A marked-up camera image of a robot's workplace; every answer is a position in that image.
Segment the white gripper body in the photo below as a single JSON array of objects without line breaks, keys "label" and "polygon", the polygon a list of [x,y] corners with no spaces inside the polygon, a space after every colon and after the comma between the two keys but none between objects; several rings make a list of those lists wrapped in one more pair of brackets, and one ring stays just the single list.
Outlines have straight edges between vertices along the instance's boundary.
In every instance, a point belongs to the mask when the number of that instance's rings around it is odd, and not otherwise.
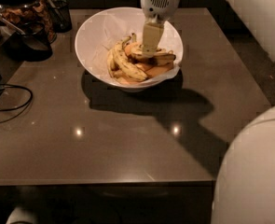
[{"label": "white gripper body", "polygon": [[178,8],[180,0],[140,0],[146,22],[163,24]]}]

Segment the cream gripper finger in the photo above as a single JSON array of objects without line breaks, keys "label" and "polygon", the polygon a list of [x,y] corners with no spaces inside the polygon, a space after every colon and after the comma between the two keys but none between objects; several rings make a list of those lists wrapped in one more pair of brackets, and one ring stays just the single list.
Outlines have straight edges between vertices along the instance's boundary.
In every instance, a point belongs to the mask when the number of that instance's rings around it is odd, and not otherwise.
[{"label": "cream gripper finger", "polygon": [[143,54],[154,54],[163,35],[164,26],[158,23],[146,23],[143,28]]}]

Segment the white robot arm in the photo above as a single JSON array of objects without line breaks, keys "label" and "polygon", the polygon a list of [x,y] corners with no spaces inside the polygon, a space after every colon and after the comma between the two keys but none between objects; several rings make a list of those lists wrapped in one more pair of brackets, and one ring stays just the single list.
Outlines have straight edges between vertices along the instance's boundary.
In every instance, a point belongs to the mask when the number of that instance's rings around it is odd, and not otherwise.
[{"label": "white robot arm", "polygon": [[[275,63],[275,0],[226,0]],[[211,224],[275,224],[275,106],[238,134],[215,184]]]}]

